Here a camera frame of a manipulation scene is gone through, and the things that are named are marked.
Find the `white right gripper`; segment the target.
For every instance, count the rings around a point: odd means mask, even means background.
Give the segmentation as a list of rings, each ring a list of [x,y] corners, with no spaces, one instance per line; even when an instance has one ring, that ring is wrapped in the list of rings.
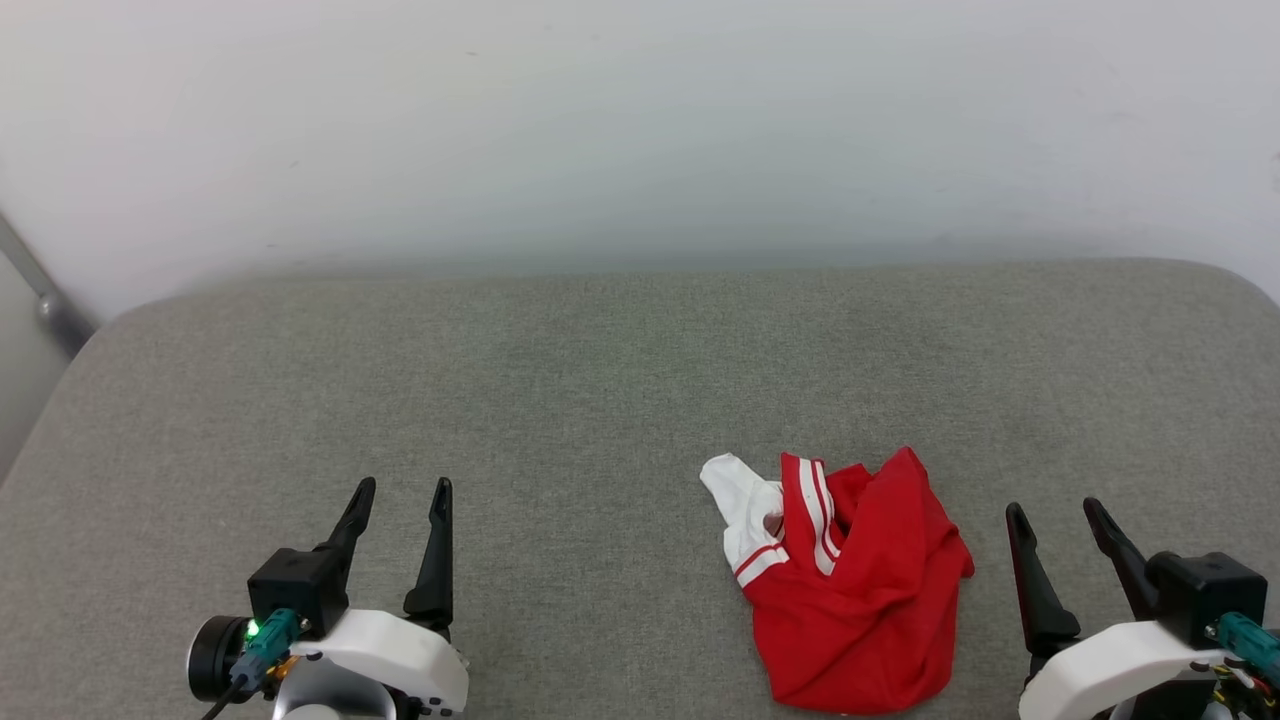
[[[1187,642],[1156,619],[1157,588],[1146,556],[1096,497],[1083,500],[1098,550],[1111,561],[1138,621],[1082,639],[1037,553],[1038,539],[1018,502],[1005,509],[1010,555],[1030,673],[1020,719],[1229,719],[1217,666],[1242,661],[1242,625],[1225,619]]]

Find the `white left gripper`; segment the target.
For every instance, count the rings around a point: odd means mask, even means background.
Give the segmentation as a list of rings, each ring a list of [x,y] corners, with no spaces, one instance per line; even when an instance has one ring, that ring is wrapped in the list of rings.
[[[342,583],[349,578],[376,489],[374,477],[361,479],[329,537],[315,546],[335,562]],[[384,611],[352,609],[325,638],[292,646],[297,661],[291,665],[291,717],[465,716],[467,664],[435,633],[448,632],[454,619],[452,510],[453,486],[442,477],[428,511],[430,533],[419,575],[403,601],[411,623]]]

